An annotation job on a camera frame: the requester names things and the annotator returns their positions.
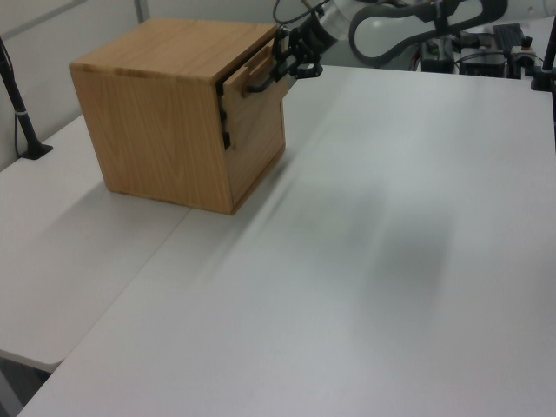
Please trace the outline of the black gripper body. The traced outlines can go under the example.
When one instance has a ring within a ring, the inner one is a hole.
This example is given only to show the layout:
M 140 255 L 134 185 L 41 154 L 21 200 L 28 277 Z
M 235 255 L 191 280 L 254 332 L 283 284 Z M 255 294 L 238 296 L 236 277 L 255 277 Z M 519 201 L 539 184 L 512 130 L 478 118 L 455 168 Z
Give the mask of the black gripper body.
M 307 32 L 298 28 L 289 34 L 286 71 L 296 80 L 316 78 L 322 73 L 321 54 L 307 40 Z

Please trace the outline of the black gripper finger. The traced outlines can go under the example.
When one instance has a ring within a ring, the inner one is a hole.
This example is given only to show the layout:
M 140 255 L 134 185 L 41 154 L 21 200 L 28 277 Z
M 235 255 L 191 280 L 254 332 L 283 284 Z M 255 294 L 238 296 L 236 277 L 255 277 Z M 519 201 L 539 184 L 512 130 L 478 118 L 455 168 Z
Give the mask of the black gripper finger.
M 276 30 L 272 46 L 272 57 L 275 61 L 287 61 L 291 56 L 288 44 L 290 33 L 291 30 L 285 25 L 279 26 Z
M 296 59 L 279 61 L 277 58 L 275 58 L 271 65 L 271 69 L 269 71 L 268 78 L 265 84 L 271 85 L 272 83 L 278 83 L 282 78 L 286 76 L 296 80 L 298 78 L 298 67 L 299 62 Z

